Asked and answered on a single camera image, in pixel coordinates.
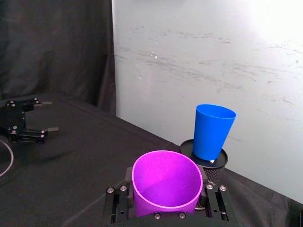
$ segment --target white wall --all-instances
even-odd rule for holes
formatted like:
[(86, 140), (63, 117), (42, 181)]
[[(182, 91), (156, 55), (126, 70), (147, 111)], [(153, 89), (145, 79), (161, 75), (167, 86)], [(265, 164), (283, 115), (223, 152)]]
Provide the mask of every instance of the white wall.
[(303, 203), (301, 0), (114, 0), (117, 115), (176, 144), (238, 116), (228, 168)]

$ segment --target white cable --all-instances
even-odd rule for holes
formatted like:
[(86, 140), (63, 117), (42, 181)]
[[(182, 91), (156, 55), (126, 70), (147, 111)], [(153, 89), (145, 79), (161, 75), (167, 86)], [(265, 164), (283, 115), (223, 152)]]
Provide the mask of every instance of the white cable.
[(0, 140), (0, 141), (1, 141), (1, 142), (6, 146), (6, 148), (9, 150), (10, 156), (11, 156), (9, 166), (7, 167), (6, 170), (3, 171), (3, 173), (0, 174), (0, 177), (2, 177), (3, 175), (6, 174), (6, 172), (7, 172), (7, 171), (11, 168), (11, 166), (13, 165), (13, 162), (14, 162), (14, 154), (13, 154), (13, 151), (11, 150), (10, 146), (9, 146), (6, 142), (4, 142), (4, 141), (2, 141), (2, 140)]

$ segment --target purple cup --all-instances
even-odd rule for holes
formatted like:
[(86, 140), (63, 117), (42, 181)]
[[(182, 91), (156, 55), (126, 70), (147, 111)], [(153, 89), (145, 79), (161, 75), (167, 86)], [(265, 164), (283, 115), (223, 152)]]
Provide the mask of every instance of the purple cup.
[(139, 157), (132, 180), (137, 217), (161, 211), (193, 213), (203, 184), (201, 172), (190, 158), (167, 150)]

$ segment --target black fabric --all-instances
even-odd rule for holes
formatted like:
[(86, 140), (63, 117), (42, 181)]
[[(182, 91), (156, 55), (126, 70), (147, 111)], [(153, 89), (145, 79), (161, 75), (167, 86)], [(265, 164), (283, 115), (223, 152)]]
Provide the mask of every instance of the black fabric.
[[(71, 96), (27, 113), (27, 126), (59, 126), (45, 144), (17, 144), (15, 163), (0, 178), (0, 226), (99, 226), (105, 189), (118, 186), (143, 153), (178, 146)], [(1, 152), (0, 172), (9, 161)], [(228, 187), (239, 223), (246, 227), (296, 227), (303, 205), (228, 169)]]
[(111, 0), (0, 0), (0, 99), (49, 91), (115, 113)]

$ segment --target blue cup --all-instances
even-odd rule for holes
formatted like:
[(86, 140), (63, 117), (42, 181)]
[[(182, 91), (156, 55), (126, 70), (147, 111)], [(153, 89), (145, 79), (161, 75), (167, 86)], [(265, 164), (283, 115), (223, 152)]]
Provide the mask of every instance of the blue cup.
[(223, 144), (236, 118), (236, 113), (218, 105), (196, 107), (194, 154), (203, 160), (219, 157)]

